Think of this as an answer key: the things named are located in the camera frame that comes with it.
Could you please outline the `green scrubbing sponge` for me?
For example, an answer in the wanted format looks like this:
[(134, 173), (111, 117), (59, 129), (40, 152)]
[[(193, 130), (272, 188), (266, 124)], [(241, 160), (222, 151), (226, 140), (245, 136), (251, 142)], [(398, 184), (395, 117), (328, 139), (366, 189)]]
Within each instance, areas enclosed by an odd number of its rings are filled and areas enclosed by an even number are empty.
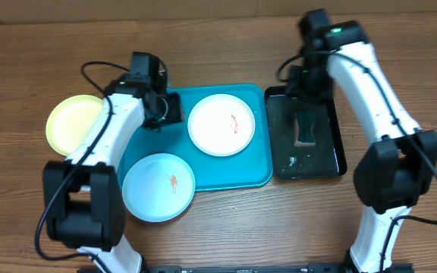
[(315, 146), (314, 126), (316, 114), (309, 111), (299, 111), (295, 113), (294, 132), (295, 146)]

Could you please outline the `white plate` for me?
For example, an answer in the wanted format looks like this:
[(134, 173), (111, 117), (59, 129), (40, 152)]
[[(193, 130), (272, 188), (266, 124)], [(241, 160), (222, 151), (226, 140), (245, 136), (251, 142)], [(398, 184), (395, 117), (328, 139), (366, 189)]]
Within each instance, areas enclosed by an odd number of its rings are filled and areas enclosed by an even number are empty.
[(245, 149), (255, 128), (250, 107), (229, 94), (215, 94), (200, 100), (187, 122), (192, 143), (202, 152), (218, 157), (235, 155)]

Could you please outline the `light blue plate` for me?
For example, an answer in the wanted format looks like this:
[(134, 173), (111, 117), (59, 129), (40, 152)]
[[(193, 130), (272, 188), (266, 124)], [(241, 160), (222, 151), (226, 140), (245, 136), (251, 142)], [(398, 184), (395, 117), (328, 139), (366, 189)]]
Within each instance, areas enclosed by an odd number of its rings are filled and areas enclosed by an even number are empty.
[(195, 189), (194, 173), (185, 160), (159, 153), (142, 158), (130, 168), (124, 178), (122, 196), (133, 216), (156, 223), (184, 212)]

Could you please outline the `yellow-green plate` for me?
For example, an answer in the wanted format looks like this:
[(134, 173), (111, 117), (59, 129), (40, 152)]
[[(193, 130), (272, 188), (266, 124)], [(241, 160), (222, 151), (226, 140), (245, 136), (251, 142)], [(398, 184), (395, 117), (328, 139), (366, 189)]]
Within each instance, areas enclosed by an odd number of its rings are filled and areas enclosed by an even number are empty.
[(85, 139), (102, 110), (103, 101), (77, 95), (60, 102), (46, 122), (46, 139), (60, 155), (70, 155)]

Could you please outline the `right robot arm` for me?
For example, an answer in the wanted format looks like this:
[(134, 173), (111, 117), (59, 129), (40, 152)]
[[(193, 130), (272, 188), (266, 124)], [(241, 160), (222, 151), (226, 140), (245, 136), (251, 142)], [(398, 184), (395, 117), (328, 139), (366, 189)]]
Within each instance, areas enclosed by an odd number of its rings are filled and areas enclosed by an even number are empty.
[(355, 20), (333, 24), (324, 9), (298, 23), (301, 66), (291, 66), (286, 93), (324, 102), (338, 84), (366, 137), (368, 149), (354, 170), (364, 205), (359, 231), (347, 251), (346, 272), (395, 272), (391, 254), (401, 225), (437, 178), (437, 133), (424, 131), (399, 102)]

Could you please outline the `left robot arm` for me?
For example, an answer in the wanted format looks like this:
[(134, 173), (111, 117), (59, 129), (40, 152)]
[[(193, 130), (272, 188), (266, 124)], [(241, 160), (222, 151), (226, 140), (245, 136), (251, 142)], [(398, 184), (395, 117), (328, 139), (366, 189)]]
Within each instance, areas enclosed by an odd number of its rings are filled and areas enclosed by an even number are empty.
[(118, 166), (139, 127), (161, 130), (181, 123), (184, 111), (177, 93), (168, 93), (168, 70), (159, 57), (134, 52), (130, 67), (108, 86), (99, 117), (84, 141), (62, 162), (42, 171), (45, 209), (36, 226), (34, 248), (44, 260), (40, 236), (74, 249), (60, 260), (87, 257), (99, 272), (147, 272), (146, 260), (124, 235), (125, 206)]

